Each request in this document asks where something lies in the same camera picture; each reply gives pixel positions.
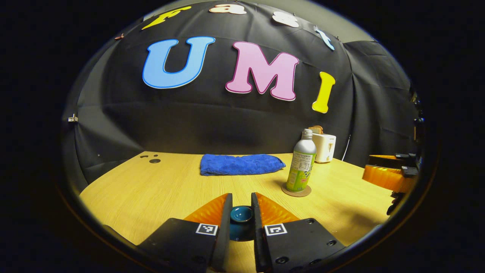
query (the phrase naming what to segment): blue towel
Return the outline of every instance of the blue towel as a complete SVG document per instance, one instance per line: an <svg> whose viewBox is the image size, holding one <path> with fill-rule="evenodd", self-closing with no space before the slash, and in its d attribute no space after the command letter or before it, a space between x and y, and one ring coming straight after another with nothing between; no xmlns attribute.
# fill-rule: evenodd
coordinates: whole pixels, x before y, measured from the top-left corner
<svg viewBox="0 0 485 273"><path fill-rule="evenodd" d="M286 167L281 159L268 154L245 156L205 154L200 161L200 174L245 175L262 174L281 170Z"/></svg>

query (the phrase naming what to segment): table surface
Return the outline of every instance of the table surface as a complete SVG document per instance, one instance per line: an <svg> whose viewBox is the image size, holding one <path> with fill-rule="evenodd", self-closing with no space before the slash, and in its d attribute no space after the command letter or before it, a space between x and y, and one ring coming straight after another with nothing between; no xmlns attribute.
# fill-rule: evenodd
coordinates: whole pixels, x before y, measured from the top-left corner
<svg viewBox="0 0 485 273"><path fill-rule="evenodd" d="M292 154L273 155L286 167L259 175L202 176L202 154L143 152L91 183L80 198L98 221L136 245L167 219L184 219L227 192L234 206L251 205L251 193L259 192L300 219L315 218L346 246L387 220L391 191L362 180L363 168L337 159L315 162L312 192L292 197L281 190ZM256 271L253 242L230 241L228 272Z"/></svg>

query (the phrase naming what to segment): letter m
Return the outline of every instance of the letter m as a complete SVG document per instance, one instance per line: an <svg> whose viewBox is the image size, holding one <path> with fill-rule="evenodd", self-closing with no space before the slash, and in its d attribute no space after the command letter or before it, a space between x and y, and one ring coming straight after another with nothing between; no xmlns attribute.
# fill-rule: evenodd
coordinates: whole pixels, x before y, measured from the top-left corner
<svg viewBox="0 0 485 273"><path fill-rule="evenodd" d="M249 93L253 87L249 84L249 71L259 94L264 94L269 85L276 78L275 86L270 94L280 100L294 101L293 91L295 68L299 63L298 58L282 52L268 64L261 48L253 43L235 42L233 45L238 50L238 60L232 81L226 84L226 89L233 93Z"/></svg>

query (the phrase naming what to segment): blue letter u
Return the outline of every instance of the blue letter u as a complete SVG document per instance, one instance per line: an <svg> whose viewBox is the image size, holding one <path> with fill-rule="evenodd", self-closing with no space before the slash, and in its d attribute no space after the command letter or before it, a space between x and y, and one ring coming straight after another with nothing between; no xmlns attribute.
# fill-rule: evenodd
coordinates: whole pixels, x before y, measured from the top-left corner
<svg viewBox="0 0 485 273"><path fill-rule="evenodd" d="M215 41L213 37L192 37L187 39L191 45L185 67L179 72L165 71L165 62L171 47L178 44L175 39L156 42L148 47L148 57L143 67L143 81L153 88L175 88L186 85L200 74L207 46Z"/></svg>

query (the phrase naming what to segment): bottle label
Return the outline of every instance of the bottle label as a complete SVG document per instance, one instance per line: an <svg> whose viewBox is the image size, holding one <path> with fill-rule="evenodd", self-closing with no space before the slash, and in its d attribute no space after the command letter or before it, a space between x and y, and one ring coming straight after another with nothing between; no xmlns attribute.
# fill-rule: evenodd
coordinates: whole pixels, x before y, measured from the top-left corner
<svg viewBox="0 0 485 273"><path fill-rule="evenodd" d="M286 181L287 190L299 192L307 187L311 168L313 167L313 162L315 162L315 155L293 151L290 173Z"/></svg>

